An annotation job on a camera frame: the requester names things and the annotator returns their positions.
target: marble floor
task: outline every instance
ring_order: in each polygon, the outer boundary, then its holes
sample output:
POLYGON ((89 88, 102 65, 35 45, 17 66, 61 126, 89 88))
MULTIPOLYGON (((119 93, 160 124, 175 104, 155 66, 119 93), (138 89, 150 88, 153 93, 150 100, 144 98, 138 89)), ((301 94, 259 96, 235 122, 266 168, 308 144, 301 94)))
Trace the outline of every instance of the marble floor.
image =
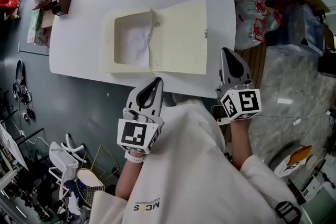
POLYGON ((312 145, 312 153, 324 157, 332 129, 325 112, 336 98, 336 78, 318 73, 317 64, 317 57, 267 49, 260 89, 263 111, 249 128, 253 152, 265 163, 293 141, 312 145), (293 125, 296 119, 301 122, 293 125))

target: person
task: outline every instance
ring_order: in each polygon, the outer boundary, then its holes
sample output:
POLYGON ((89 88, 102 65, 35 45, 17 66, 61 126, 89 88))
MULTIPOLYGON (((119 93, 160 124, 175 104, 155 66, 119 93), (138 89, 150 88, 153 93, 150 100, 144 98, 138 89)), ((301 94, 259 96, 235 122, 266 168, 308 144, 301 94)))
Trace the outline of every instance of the person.
POLYGON ((252 154, 246 120, 230 123, 231 164, 200 100, 164 107, 161 117, 151 153, 143 163, 126 161, 115 196, 95 193, 90 224, 285 223, 276 206, 298 207, 286 184, 252 154))

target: white t-shirt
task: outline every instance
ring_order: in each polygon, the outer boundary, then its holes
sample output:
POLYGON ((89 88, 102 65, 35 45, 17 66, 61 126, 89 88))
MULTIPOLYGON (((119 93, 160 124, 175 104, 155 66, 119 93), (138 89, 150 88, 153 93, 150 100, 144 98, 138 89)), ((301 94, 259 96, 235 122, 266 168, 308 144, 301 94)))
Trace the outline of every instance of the white t-shirt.
POLYGON ((90 224, 277 223, 295 197, 257 156, 238 171, 223 135, 201 105, 165 108, 165 125, 144 161, 129 201, 96 192, 90 224))

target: white wristband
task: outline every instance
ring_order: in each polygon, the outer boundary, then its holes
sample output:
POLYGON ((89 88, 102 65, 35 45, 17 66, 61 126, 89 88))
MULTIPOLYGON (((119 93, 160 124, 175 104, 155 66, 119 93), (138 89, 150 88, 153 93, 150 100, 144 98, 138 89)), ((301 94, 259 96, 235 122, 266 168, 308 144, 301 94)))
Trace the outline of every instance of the white wristband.
POLYGON ((132 156, 131 154, 129 154, 128 151, 125 151, 125 158, 126 158, 127 160, 129 160, 130 162, 132 162, 132 163, 142 163, 142 162, 143 162, 143 159, 144 159, 144 156, 141 157, 141 158, 134 157, 134 156, 132 156))

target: shirt sleeve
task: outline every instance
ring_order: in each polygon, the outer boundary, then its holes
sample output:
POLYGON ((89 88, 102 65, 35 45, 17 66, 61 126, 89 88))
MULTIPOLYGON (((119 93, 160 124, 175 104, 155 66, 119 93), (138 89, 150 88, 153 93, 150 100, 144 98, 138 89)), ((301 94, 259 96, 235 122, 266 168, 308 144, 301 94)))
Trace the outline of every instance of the shirt sleeve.
POLYGON ((249 157, 240 169, 242 175, 258 190, 271 208, 275 209, 278 203, 289 201, 298 207, 297 201, 279 177, 268 168, 257 156, 249 157))
POLYGON ((127 201, 103 191, 94 194, 90 223, 120 224, 127 201))

